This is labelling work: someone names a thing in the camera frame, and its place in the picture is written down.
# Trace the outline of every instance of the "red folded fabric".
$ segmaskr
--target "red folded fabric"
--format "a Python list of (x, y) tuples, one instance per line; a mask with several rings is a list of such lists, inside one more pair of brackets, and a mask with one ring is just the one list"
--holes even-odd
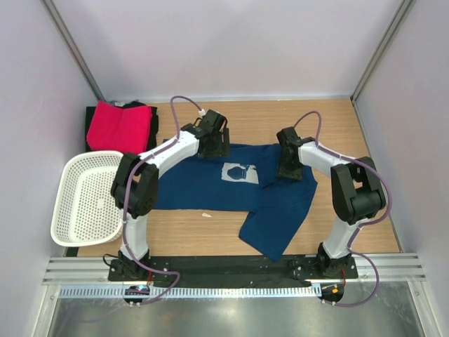
[(152, 120), (150, 109), (148, 106), (122, 109), (98, 102), (87, 143), (94, 151), (145, 152)]

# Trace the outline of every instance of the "white laundry basket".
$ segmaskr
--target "white laundry basket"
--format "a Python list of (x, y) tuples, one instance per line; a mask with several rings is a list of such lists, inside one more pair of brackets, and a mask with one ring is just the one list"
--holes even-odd
[(80, 154), (65, 165), (51, 222), (51, 237), (66, 247), (91, 246), (118, 239), (119, 209), (111, 196), (122, 153)]

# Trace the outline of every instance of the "gray wall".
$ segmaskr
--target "gray wall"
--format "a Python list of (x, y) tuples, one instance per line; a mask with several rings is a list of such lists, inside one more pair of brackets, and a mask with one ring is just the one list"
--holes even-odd
[(55, 0), (107, 99), (350, 95), (400, 0)]
[(393, 190), (392, 218), (416, 251), (449, 330), (449, 2), (416, 1), (358, 101)]
[(31, 333), (48, 259), (62, 253), (53, 205), (95, 99), (39, 1), (0, 9), (0, 334), (16, 337)]

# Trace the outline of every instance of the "wooden table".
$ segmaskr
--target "wooden table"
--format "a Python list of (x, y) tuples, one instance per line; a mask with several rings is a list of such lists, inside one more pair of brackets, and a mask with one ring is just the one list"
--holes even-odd
[[(168, 103), (158, 107), (158, 144), (175, 135), (175, 123)], [(180, 125), (198, 117), (190, 103), (176, 103)], [(368, 154), (356, 114), (349, 100), (301, 100), (254, 102), (206, 102), (201, 106), (216, 110), (228, 118), (231, 143), (253, 145), (277, 143), (276, 133), (292, 126), (310, 110), (323, 115), (320, 141), (333, 150), (354, 157)], [(315, 136), (317, 118), (307, 117), (297, 127), (300, 136)], [(318, 182), (310, 212), (288, 246), (285, 254), (316, 253), (316, 249), (330, 233), (335, 218), (330, 180), (314, 171)], [(203, 217), (206, 212), (211, 218)], [(216, 256), (255, 255), (258, 251), (239, 239), (239, 230), (247, 212), (208, 210), (153, 210), (149, 214), (147, 241), (153, 256)], [(108, 244), (79, 249), (79, 256), (116, 254), (121, 239)], [(354, 245), (364, 253), (391, 253), (398, 245), (389, 220), (365, 227)]]

